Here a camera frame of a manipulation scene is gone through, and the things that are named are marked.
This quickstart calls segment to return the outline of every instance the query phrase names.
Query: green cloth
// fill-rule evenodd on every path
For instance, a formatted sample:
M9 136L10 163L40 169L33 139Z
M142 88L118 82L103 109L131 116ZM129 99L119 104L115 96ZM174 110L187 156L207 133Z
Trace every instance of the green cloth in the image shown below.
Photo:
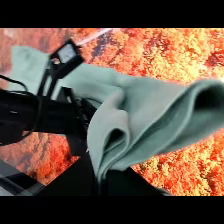
M11 78L37 92L48 55L30 47L12 50ZM125 170L155 154L176 150L224 126L224 84L197 81L184 87L82 64L61 80L98 109L87 142L100 182L108 170ZM10 90L16 85L10 84Z

